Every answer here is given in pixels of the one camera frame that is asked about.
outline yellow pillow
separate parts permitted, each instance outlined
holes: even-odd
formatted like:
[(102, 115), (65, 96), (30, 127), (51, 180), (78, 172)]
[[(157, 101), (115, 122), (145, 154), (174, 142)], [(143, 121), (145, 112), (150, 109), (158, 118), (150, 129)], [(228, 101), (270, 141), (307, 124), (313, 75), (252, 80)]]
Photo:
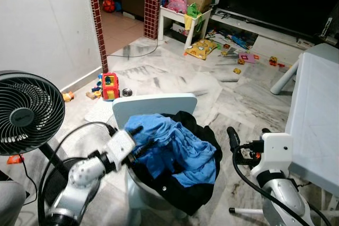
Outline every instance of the yellow pillow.
[(186, 49), (186, 52), (196, 58), (206, 60), (206, 56), (217, 47), (217, 44), (207, 39), (201, 39)]

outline fan grille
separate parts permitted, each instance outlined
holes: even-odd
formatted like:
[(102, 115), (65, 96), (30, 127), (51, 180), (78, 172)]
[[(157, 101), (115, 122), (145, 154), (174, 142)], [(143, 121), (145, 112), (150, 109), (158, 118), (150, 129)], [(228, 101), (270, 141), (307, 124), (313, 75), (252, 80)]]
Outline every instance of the fan grille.
[(32, 74), (0, 75), (0, 155), (31, 151), (49, 141), (65, 116), (65, 103), (49, 81)]

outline white shelf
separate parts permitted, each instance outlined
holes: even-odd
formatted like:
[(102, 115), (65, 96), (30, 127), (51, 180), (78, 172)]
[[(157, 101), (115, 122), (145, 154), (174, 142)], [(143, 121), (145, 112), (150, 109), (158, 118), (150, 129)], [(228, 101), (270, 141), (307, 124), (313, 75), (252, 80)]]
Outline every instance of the white shelf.
[(227, 24), (227, 25), (234, 26), (234, 27), (239, 28), (239, 29), (243, 29), (243, 30), (246, 30), (246, 31), (249, 31), (249, 32), (259, 34), (263, 37), (266, 37), (266, 38), (269, 38), (269, 39), (272, 39), (272, 40), (275, 40), (275, 41), (278, 41), (278, 42), (282, 42), (282, 43), (288, 44), (290, 46), (293, 46), (293, 47), (296, 47), (296, 48), (299, 48), (299, 49), (303, 49), (302, 47), (299, 47), (299, 45), (297, 44), (297, 38), (296, 37), (292, 37), (292, 36), (287, 35), (287, 34), (283, 34), (283, 33), (277, 32), (277, 31), (266, 29), (266, 28), (263, 28), (261, 26), (257, 26), (257, 25), (252, 24), (252, 23), (246, 23), (245, 21), (237, 20), (237, 19), (234, 19), (234, 18), (231, 18), (231, 17), (222, 19), (222, 17), (217, 15), (217, 14), (212, 15), (210, 19), (224, 23), (224, 24)]

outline black jacket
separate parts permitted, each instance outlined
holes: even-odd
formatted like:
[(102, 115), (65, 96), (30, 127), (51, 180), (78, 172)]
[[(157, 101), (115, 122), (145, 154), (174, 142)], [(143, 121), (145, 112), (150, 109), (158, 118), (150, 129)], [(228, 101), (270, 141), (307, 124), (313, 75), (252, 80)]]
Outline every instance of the black jacket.
[[(182, 125), (190, 130), (195, 136), (203, 141), (211, 143), (217, 149), (214, 154), (217, 178), (220, 171), (222, 152), (213, 131), (208, 126), (203, 128), (197, 125), (195, 118), (187, 112), (180, 111), (176, 115), (163, 114), (163, 116), (170, 117), (175, 122), (181, 122)], [(188, 215), (193, 215), (212, 197), (214, 185), (196, 184), (190, 187), (183, 187), (178, 180), (172, 177), (172, 174), (179, 173), (183, 170), (179, 164), (175, 164), (175, 173), (165, 170), (155, 179), (152, 178), (145, 165), (134, 164), (131, 167), (142, 182), (156, 190), (164, 199)]]

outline white wall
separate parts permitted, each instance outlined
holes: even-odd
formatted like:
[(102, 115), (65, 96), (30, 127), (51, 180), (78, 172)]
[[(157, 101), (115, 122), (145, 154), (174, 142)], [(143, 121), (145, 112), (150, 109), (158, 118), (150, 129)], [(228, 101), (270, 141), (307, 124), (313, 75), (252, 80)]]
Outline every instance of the white wall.
[(100, 65), (90, 0), (0, 0), (0, 70), (61, 89)]

